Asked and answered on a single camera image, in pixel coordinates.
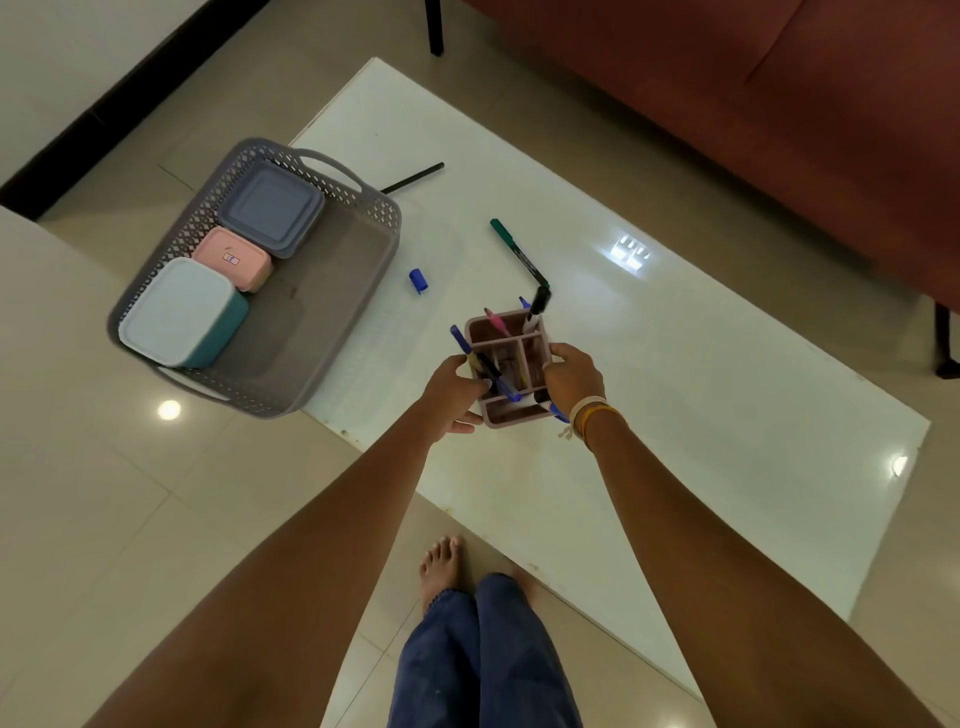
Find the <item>pink lidded container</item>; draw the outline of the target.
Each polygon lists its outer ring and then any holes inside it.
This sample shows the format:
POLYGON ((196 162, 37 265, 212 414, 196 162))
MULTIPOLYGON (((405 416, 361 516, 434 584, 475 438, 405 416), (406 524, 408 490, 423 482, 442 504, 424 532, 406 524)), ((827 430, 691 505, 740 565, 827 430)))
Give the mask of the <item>pink lidded container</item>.
POLYGON ((258 292, 274 271, 273 259, 266 250, 222 225, 210 229, 191 258, 225 276, 246 294, 258 292))

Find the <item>person's right hand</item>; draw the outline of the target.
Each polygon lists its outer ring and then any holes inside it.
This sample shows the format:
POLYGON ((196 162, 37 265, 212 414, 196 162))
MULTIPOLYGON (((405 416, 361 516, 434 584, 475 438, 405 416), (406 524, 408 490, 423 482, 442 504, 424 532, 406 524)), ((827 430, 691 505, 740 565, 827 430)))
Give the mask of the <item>person's right hand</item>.
POLYGON ((603 375, 594 366, 593 358, 576 346, 571 347, 572 395, 570 399, 551 399, 570 421, 573 419, 573 410, 582 401, 589 398, 606 399, 603 375))

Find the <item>grey plastic basket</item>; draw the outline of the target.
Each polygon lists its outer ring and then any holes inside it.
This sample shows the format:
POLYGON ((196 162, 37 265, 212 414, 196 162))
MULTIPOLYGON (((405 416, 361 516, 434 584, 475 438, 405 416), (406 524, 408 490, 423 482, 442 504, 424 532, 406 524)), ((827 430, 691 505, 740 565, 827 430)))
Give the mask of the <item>grey plastic basket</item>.
POLYGON ((261 420, 302 409, 318 391, 399 248, 399 205, 340 161, 316 150, 248 137, 198 188, 106 318, 111 343, 179 389, 261 420), (291 257, 259 292, 223 351, 201 368, 162 365, 122 343, 119 331, 171 261, 188 258, 213 229, 222 203, 255 163, 292 173, 324 208, 291 257))

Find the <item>grey-blue lidded container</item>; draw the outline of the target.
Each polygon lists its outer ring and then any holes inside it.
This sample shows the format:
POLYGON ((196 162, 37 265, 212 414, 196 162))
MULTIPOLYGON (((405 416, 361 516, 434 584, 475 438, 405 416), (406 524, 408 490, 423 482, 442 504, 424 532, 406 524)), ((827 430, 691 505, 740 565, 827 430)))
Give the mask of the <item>grey-blue lidded container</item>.
POLYGON ((291 259, 318 222, 323 191, 270 161, 243 172, 217 210, 221 226, 279 260, 291 259))

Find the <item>person's right forearm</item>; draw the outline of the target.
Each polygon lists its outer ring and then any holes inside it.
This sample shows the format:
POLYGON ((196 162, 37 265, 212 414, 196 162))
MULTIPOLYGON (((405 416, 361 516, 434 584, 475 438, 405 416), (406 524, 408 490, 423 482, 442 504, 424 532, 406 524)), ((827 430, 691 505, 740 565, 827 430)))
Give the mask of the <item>person's right forearm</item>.
POLYGON ((943 728, 809 589, 702 503, 611 407, 584 442, 718 728, 943 728))

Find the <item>teal container with pale lid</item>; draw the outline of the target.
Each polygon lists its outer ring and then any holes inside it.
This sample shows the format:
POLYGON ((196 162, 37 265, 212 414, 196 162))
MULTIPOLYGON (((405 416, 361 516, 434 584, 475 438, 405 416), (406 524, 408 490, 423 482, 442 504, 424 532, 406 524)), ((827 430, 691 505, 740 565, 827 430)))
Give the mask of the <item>teal container with pale lid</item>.
POLYGON ((250 305, 222 274, 190 257, 168 262, 118 325, 122 344, 167 368, 214 363, 250 305))

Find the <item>black marker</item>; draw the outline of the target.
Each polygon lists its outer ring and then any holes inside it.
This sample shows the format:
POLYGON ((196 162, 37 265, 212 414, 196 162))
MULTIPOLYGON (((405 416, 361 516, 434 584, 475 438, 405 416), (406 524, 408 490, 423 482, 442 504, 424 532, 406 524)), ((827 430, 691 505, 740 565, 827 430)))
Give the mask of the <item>black marker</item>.
POLYGON ((522 334, 532 334, 537 329, 542 315, 552 296, 552 291, 547 286, 539 286, 534 295, 530 306, 526 309, 526 316, 522 323, 522 334))

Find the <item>person's left forearm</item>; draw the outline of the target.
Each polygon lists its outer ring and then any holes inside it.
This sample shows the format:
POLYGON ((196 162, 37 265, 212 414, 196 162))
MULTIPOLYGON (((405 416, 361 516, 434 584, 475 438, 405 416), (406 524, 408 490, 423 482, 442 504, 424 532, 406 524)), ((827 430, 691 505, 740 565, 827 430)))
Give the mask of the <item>person's left forearm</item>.
POLYGON ((198 602, 83 728, 320 728, 431 447, 423 395, 198 602))

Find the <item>green marker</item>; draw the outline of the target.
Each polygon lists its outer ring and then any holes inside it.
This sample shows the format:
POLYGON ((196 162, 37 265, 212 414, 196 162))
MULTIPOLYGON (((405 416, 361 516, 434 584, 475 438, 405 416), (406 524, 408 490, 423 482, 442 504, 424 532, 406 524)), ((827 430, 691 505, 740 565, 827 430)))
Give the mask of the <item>green marker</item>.
POLYGON ((536 265, 521 249, 519 244, 516 242, 514 237, 511 236, 509 230, 504 226, 504 224, 502 224, 502 222, 497 218, 490 219, 489 224, 493 229, 493 231, 498 236, 498 238, 506 245, 506 247, 513 253, 513 255, 521 262, 524 268, 536 280, 538 286, 549 290, 550 283, 548 282, 546 277, 539 271, 536 265))

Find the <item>pink pen holder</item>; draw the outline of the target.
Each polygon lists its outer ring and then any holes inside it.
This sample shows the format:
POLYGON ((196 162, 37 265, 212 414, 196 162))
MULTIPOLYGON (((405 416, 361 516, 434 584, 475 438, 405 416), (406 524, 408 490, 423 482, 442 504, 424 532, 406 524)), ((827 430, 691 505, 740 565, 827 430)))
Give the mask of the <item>pink pen holder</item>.
POLYGON ((534 332, 523 334, 526 311, 517 308, 497 315, 509 328, 512 334, 510 338, 499 335, 485 315, 468 319, 462 328, 462 335, 475 351, 493 359, 504 377, 522 395, 522 399, 513 403, 489 390, 479 400, 485 425, 492 430, 503 430, 553 417, 546 408, 546 403, 551 399, 546 389, 544 365, 550 353, 544 320, 540 319, 534 332))

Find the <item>red-brown sofa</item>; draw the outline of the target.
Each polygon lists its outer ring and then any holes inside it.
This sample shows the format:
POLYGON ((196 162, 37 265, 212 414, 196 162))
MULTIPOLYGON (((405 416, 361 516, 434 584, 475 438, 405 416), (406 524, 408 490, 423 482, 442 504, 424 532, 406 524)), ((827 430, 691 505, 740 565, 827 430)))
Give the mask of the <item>red-brown sofa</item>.
POLYGON ((465 0, 960 313, 960 0, 465 0))

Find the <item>person's left hand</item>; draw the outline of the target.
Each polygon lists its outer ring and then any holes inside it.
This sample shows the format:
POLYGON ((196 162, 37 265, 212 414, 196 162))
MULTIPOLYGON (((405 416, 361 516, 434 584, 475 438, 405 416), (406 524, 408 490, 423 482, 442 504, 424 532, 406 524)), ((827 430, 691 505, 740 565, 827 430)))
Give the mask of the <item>person's left hand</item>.
POLYGON ((453 394, 453 356, 444 359, 416 405, 429 440, 437 443, 447 434, 470 434, 483 426, 484 418, 473 409, 478 401, 453 394))

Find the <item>blue jeans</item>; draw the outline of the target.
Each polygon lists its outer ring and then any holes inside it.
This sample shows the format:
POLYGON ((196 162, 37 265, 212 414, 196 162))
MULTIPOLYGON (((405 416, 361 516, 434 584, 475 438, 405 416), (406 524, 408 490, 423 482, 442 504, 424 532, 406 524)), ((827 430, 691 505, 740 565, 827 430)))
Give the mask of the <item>blue jeans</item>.
POLYGON ((554 643, 521 584, 442 590, 404 644, 387 728, 583 728, 554 643))

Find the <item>black pen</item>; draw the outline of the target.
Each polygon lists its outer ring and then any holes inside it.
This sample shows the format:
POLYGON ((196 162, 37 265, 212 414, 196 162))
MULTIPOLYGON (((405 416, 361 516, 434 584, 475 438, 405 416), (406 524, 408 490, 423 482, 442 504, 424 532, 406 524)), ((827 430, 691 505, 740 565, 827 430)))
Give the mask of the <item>black pen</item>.
POLYGON ((425 168, 425 169, 422 169, 422 170, 414 173, 414 174, 411 175, 411 176, 406 176, 406 177, 402 178, 401 180, 399 180, 399 181, 397 181, 397 182, 395 182, 395 183, 393 183, 393 184, 389 184, 389 185, 381 188, 380 192, 381 192, 382 194, 386 195, 386 196, 390 196, 390 195, 392 195, 392 194, 394 194, 394 193, 402 190, 403 188, 407 188, 407 187, 409 187, 409 186, 412 186, 412 185, 414 185, 415 183, 417 183, 417 182, 419 182, 419 181, 421 181, 421 180, 423 180, 423 179, 425 179, 425 178, 427 178, 427 177, 429 177, 429 176, 431 176, 431 175, 434 175, 434 174, 436 174, 436 173, 438 173, 438 172, 443 171, 445 168, 446 168, 446 164, 445 164, 444 162, 439 162, 439 163, 433 164, 433 165, 431 165, 431 166, 429 166, 429 167, 427 167, 427 168, 425 168))
POLYGON ((499 395, 509 397, 513 390, 506 380, 503 379, 502 374, 494 360, 482 351, 475 350, 473 353, 481 364, 484 377, 490 380, 491 387, 494 388, 499 395))

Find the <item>person's left foot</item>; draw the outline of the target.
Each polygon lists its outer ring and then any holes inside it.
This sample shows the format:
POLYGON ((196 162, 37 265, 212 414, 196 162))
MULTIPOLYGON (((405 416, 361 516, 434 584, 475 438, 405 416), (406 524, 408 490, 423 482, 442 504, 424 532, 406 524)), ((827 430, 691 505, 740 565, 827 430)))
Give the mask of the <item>person's left foot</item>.
POLYGON ((424 553, 418 568, 424 615, 441 594, 451 590, 462 591, 467 586, 463 552, 463 542, 459 537, 443 536, 424 553))

